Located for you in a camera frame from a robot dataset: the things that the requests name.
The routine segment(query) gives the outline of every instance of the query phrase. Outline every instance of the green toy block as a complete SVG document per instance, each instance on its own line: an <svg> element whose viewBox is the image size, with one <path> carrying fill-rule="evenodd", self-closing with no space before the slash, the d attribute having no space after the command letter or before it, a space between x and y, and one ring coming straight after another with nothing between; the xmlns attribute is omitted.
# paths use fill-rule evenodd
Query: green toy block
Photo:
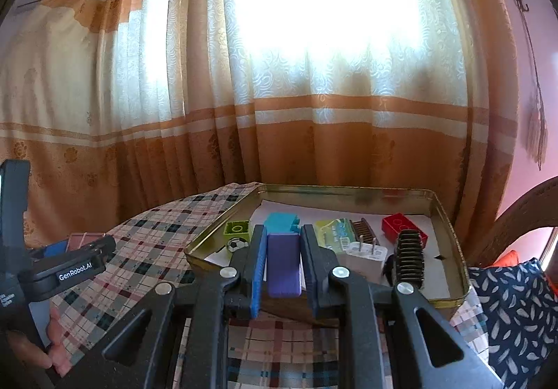
<svg viewBox="0 0 558 389"><path fill-rule="evenodd" d="M249 221L247 220L227 222L227 224L225 225L225 232L223 233L223 235L227 239L243 238L247 242L250 242L250 233L248 232L248 224Z"/></svg>

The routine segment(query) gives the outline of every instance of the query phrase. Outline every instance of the orange curtain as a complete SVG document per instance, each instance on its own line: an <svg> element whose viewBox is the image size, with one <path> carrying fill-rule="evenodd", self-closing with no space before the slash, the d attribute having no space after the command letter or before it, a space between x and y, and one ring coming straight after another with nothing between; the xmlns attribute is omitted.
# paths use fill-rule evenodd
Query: orange curtain
<svg viewBox="0 0 558 389"><path fill-rule="evenodd" d="M263 181L429 188L467 243L515 138L473 1L43 0L0 70L27 242Z"/></svg>

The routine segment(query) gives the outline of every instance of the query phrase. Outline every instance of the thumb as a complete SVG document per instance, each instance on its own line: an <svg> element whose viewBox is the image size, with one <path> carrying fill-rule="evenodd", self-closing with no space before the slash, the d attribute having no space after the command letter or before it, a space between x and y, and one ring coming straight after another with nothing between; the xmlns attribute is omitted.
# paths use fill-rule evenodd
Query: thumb
<svg viewBox="0 0 558 389"><path fill-rule="evenodd" d="M52 366L52 359L37 345L33 345L23 333L7 331L6 337L13 353L22 362L41 368L50 368Z"/></svg>

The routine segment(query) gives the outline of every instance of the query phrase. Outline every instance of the purple block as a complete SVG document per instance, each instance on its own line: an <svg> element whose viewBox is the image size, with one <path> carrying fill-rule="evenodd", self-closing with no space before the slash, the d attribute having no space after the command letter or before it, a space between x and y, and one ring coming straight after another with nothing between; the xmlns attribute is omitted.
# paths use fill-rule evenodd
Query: purple block
<svg viewBox="0 0 558 389"><path fill-rule="evenodd" d="M294 232L267 235L267 294L297 297L300 286L300 235Z"/></svg>

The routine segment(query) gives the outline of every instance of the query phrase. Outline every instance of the tablecloth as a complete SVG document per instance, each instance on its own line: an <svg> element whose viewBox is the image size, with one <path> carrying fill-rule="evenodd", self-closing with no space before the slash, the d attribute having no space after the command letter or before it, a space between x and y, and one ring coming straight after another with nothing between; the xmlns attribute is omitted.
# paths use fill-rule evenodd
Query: tablecloth
<svg viewBox="0 0 558 389"><path fill-rule="evenodd" d="M180 286L194 279L184 248L213 220L257 186L229 184L138 214L109 233L116 252L107 270L53 298L65 330L63 344L75 364L141 297L162 280ZM488 361L481 303L472 291L451 324ZM174 387L179 387L188 325L182 336ZM386 356L387 349L383 343ZM386 385L390 368L385 362ZM337 386L337 330L261 313L229 323L228 389Z"/></svg>

